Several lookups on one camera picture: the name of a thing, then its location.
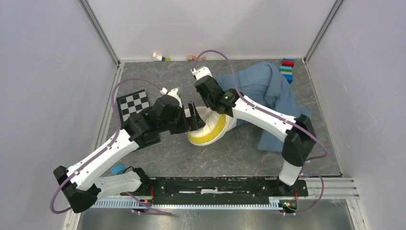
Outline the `white pillow with yellow side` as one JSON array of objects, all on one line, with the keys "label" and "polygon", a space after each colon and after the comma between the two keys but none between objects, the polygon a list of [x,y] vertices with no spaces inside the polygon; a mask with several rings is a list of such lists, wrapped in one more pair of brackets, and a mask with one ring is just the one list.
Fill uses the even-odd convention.
[{"label": "white pillow with yellow side", "polygon": [[207,146],[215,143],[224,134],[237,126],[237,119],[225,114],[219,114],[204,106],[196,107],[196,112],[205,122],[202,128],[187,132],[189,142],[196,146]]}]

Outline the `blue fabric pillowcase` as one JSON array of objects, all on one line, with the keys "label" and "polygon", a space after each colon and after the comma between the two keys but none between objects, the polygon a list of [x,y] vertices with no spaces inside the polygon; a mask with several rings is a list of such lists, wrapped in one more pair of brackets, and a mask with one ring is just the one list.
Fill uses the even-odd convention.
[{"label": "blue fabric pillowcase", "polygon": [[[234,87],[232,74],[214,77],[223,90]],[[286,78],[270,62],[261,62],[236,73],[240,92],[255,102],[285,115],[311,118],[311,112],[300,108]],[[283,142],[273,134],[263,131],[258,150],[281,152]]]}]

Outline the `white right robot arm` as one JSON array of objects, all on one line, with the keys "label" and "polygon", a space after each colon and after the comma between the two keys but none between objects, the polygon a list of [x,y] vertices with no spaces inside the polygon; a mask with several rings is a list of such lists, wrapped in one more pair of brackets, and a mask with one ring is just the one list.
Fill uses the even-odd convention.
[{"label": "white right robot arm", "polygon": [[188,133],[190,143],[197,146],[214,143],[225,134],[236,119],[262,128],[283,142],[284,163],[276,188],[281,195],[290,195],[296,189],[295,182],[315,145],[315,135],[309,118],[305,115],[297,118],[277,113],[236,89],[224,91],[211,76],[197,77],[194,86],[216,118],[207,118],[204,127]]}]

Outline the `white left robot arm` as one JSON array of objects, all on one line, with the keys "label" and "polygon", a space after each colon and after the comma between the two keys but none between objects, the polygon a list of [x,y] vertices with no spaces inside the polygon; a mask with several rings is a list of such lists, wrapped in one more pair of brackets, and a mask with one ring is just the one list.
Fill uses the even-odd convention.
[{"label": "white left robot arm", "polygon": [[205,126],[193,102],[185,109],[174,96],[159,97],[153,106],[130,115],[115,134],[82,161],[66,168],[58,166],[53,173],[70,209],[81,213],[100,198],[124,192],[145,195],[152,184],[141,168],[127,173],[101,175],[128,153],[149,144],[149,138],[162,132],[182,134]]}]

